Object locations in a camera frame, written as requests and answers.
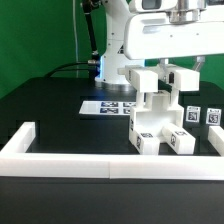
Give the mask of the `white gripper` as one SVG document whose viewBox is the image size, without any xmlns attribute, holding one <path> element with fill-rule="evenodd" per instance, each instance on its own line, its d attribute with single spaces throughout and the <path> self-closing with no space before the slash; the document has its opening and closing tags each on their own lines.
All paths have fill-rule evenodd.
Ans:
<svg viewBox="0 0 224 224">
<path fill-rule="evenodd" d="M 132 17 L 124 32 L 129 59 L 160 59 L 159 79 L 174 83 L 168 59 L 196 56 L 199 72 L 204 55 L 224 53 L 224 0 L 131 0 Z"/>
</svg>

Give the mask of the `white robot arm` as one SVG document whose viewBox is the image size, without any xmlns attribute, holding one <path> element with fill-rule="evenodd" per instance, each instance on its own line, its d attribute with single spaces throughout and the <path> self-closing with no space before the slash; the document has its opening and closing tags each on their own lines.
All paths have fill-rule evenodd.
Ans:
<svg viewBox="0 0 224 224">
<path fill-rule="evenodd" d="M 98 53 L 91 12 L 106 12 L 106 50 Z M 146 59 L 224 53 L 224 0 L 82 0 L 98 84 L 125 85 L 119 70 Z"/>
</svg>

